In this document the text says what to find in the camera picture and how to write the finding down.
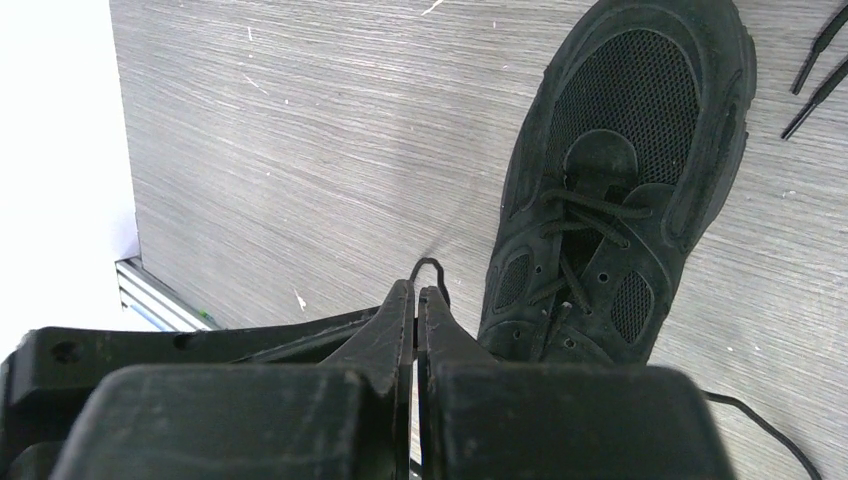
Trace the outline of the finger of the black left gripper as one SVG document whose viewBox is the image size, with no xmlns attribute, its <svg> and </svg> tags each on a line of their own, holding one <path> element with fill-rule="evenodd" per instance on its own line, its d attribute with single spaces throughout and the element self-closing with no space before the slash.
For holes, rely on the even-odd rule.
<svg viewBox="0 0 848 480">
<path fill-rule="evenodd" d="M 374 307 L 307 323 L 196 332 L 45 327 L 1 365 L 1 476 L 45 479 L 93 390 L 139 364 L 318 363 L 369 321 Z"/>
</svg>

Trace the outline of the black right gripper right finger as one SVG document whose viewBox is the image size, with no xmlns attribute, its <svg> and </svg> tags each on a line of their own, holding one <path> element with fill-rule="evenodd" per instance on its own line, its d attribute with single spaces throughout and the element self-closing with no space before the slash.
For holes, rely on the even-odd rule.
<svg viewBox="0 0 848 480">
<path fill-rule="evenodd" d="M 731 479 L 706 400 L 663 367 L 510 363 L 419 297 L 427 479 Z"/>
</svg>

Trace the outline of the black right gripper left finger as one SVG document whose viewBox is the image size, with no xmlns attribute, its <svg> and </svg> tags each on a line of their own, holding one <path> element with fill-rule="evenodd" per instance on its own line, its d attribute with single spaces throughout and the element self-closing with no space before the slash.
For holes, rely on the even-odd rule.
<svg viewBox="0 0 848 480">
<path fill-rule="evenodd" d="M 413 284 L 317 364 L 136 365 L 107 375 L 55 479 L 405 479 Z"/>
</svg>

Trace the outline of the aluminium rail frame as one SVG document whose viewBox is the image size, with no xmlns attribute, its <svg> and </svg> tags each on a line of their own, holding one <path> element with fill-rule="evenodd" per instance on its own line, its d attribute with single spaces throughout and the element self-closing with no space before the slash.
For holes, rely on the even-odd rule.
<svg viewBox="0 0 848 480">
<path fill-rule="evenodd" d="M 123 309 L 132 311 L 165 332 L 218 330 L 221 326 L 205 311 L 193 309 L 176 293 L 147 272 L 139 257 L 115 263 Z"/>
</svg>

